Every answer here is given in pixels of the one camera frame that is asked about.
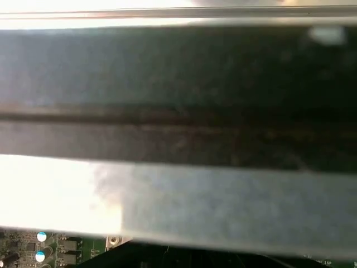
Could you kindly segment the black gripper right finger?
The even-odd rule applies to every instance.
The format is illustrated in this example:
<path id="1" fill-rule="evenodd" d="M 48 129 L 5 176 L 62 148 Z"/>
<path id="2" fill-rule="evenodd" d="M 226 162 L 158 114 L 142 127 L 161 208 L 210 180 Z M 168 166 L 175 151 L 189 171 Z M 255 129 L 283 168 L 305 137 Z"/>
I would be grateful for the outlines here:
<path id="1" fill-rule="evenodd" d="M 167 247 L 167 267 L 308 267 L 308 264 L 254 253 Z"/>

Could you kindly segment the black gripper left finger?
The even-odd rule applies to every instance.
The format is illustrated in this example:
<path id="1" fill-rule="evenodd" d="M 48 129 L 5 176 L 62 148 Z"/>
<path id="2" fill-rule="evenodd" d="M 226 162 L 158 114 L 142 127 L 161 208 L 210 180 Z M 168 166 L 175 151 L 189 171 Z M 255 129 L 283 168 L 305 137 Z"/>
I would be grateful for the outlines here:
<path id="1" fill-rule="evenodd" d="M 167 246 L 125 243 L 79 264 L 82 268 L 163 267 Z"/>

